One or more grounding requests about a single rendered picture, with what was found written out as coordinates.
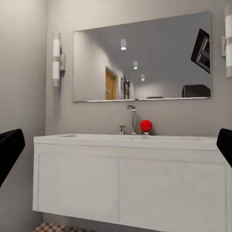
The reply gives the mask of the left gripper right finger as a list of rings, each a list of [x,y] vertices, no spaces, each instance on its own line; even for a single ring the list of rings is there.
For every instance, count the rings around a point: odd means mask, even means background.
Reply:
[[[232,167],[232,130],[220,129],[217,147]]]

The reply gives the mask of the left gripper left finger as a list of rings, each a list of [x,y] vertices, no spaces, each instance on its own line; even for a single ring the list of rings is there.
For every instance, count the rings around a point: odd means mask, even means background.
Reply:
[[[21,129],[0,134],[0,186],[25,147]]]

